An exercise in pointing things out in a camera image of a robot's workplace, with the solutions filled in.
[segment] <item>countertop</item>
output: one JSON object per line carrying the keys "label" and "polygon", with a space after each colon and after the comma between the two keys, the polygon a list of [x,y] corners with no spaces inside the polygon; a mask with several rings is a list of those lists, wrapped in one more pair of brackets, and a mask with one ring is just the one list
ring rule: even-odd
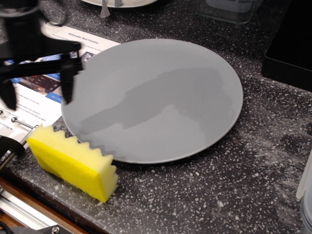
{"label": "countertop", "polygon": [[[264,0],[241,26],[198,16],[193,2],[111,8],[102,19],[99,6],[71,0],[66,25],[120,43],[189,41],[222,56],[244,92],[240,117],[223,139],[175,162],[114,162],[118,188],[105,204],[46,173],[29,150],[5,177],[93,233],[298,233],[295,194],[312,148],[312,93],[261,75],[264,53],[290,1]],[[54,2],[43,0],[42,6],[57,21]],[[69,135],[62,118],[54,128]]]}

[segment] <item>plate rim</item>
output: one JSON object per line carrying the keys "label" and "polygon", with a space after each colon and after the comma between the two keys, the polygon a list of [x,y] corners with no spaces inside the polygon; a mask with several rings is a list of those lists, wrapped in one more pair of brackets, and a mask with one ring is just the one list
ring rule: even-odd
{"label": "plate rim", "polygon": [[[84,1],[86,3],[89,3],[89,4],[93,4],[93,5],[96,5],[96,6],[102,6],[101,3],[96,3],[94,2],[93,0],[81,0],[81,1]],[[137,4],[137,5],[122,5],[122,6],[115,6],[114,4],[110,3],[110,1],[112,0],[107,0],[107,7],[110,7],[110,8],[134,8],[134,7],[141,7],[141,6],[146,6],[146,5],[149,5],[149,4],[152,4],[158,0],[142,0],[142,2],[145,2],[145,3],[142,3],[142,4]]]}

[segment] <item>sponge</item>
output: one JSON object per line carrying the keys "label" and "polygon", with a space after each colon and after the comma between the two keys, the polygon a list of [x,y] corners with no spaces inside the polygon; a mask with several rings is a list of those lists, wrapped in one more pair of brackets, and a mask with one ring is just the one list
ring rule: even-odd
{"label": "sponge", "polygon": [[65,137],[52,126],[39,126],[27,139],[39,165],[57,177],[106,202],[117,187],[113,156],[103,156],[89,143],[78,143],[76,136]]}

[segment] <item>screw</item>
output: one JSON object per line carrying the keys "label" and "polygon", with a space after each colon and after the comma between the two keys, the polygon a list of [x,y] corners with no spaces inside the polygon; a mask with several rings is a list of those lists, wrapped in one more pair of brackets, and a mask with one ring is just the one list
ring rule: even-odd
{"label": "screw", "polygon": [[59,227],[52,228],[52,234],[58,234],[59,233]]}

